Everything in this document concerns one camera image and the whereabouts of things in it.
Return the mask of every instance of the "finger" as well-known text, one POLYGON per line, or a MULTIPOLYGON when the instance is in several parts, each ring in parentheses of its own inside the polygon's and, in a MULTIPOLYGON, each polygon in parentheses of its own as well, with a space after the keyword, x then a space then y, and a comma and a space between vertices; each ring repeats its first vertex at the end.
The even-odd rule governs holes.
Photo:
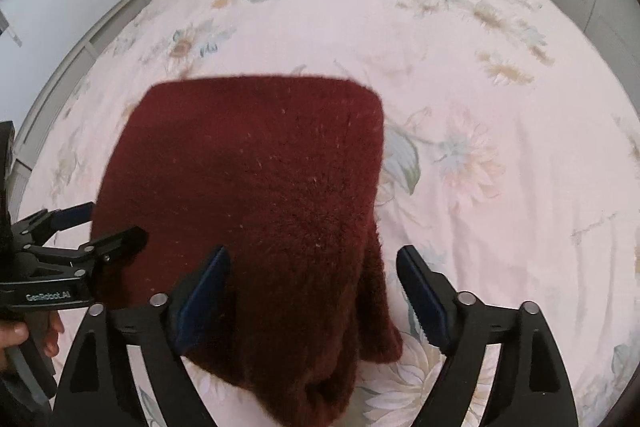
POLYGON ((14 322, 0 323, 0 349, 19 346, 28 338, 29 330, 26 324, 14 322))
POLYGON ((49 314, 49 326, 62 334, 65 332, 65 325, 62 323, 60 314, 57 311, 50 312, 49 314))
POLYGON ((43 352, 47 357, 52 359, 53 357, 56 357, 58 355, 58 353, 60 352, 60 348, 58 347, 58 344, 46 344, 43 352))
POLYGON ((48 357, 55 357, 60 349, 58 348, 58 332, 50 329, 44 337, 44 354, 48 357))

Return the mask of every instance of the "folded sweater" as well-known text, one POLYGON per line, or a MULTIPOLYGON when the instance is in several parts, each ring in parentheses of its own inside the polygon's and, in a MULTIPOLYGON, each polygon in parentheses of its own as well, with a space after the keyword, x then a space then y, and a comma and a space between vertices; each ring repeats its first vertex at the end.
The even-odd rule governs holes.
POLYGON ((114 149, 92 228, 99 237, 138 225, 148 245, 103 272, 98 298, 112 309, 145 303, 225 245, 223 302, 188 358, 285 426, 329 426, 358 360, 402 352, 374 219, 382 152, 382 105, 354 82, 153 87, 114 149))

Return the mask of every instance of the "floral bedspread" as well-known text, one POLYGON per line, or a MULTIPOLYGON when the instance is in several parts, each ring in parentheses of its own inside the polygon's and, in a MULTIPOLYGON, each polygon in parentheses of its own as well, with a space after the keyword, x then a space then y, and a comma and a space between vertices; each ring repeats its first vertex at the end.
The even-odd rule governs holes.
MULTIPOLYGON (((394 269, 414 244, 492 305, 537 301, 581 425, 596 426, 640 359, 640 123, 596 50, 549 0, 153 0, 52 128, 21 207, 93 200, 146 90, 169 79, 324 74, 375 89, 386 112, 377 210, 399 363, 363 364, 336 427, 408 427, 442 367, 394 269)), ((75 247, 87 227, 54 242, 75 247)), ((65 312, 62 368, 82 311, 65 312)), ((133 353, 150 422, 163 421, 133 353)), ((489 349, 465 426, 495 370, 489 349)), ((187 363, 221 427, 271 426, 252 396, 187 363)))

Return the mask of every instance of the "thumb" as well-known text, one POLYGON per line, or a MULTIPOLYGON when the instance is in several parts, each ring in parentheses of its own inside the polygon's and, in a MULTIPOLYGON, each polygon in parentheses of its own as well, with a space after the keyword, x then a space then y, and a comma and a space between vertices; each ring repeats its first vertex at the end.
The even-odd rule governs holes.
POLYGON ((26 324, 0 321, 0 349, 18 346, 28 338, 29 330, 26 324))

